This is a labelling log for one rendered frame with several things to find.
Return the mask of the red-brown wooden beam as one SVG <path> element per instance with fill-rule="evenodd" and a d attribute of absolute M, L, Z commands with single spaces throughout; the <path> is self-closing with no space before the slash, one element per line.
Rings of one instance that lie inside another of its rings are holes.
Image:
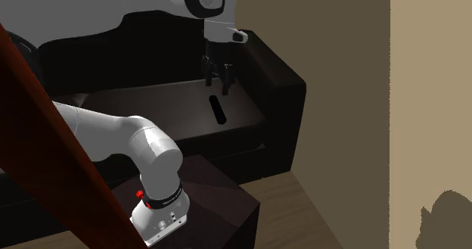
<path fill-rule="evenodd" d="M 89 249 L 148 249 L 1 24 L 0 168 Z"/>

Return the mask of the black sofa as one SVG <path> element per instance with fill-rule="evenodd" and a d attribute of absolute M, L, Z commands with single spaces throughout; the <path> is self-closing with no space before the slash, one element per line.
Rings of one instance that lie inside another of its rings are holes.
<path fill-rule="evenodd" d="M 83 107 L 156 123 L 184 155 L 212 161 L 236 182 L 287 171 L 306 96 L 305 82 L 255 33 L 232 45 L 236 81 L 229 95 L 214 79 L 205 86 L 198 64 L 203 21 L 162 11 L 127 14 L 106 32 L 53 39 L 23 50 L 62 103 L 86 93 Z M 225 113 L 216 122 L 209 97 Z"/>

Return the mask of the dark robot stand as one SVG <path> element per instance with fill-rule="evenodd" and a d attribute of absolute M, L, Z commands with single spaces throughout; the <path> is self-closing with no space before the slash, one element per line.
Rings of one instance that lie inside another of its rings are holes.
<path fill-rule="evenodd" d="M 187 222 L 149 249 L 254 249 L 260 202 L 200 155 L 179 169 Z"/>

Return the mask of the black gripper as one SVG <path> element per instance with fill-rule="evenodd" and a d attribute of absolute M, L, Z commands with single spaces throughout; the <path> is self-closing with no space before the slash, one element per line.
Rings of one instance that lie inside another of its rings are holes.
<path fill-rule="evenodd" d="M 213 65 L 223 65 L 221 69 L 222 94 L 228 95 L 231 85 L 234 83 L 234 71 L 232 60 L 232 44 L 230 42 L 212 42 L 205 40 L 205 56 L 203 61 L 203 74 L 205 86 L 212 85 Z"/>

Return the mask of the black remote control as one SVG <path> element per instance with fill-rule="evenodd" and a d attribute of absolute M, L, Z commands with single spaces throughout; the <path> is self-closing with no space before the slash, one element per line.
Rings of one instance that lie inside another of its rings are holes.
<path fill-rule="evenodd" d="M 215 95 L 211 95 L 209 97 L 209 102 L 210 102 L 211 108 L 213 110 L 213 114 L 216 118 L 216 122 L 219 125 L 225 124 L 226 121 L 227 121 L 227 118 L 225 116 L 225 113 L 222 109 L 221 104 L 219 103 L 219 99 Z"/>

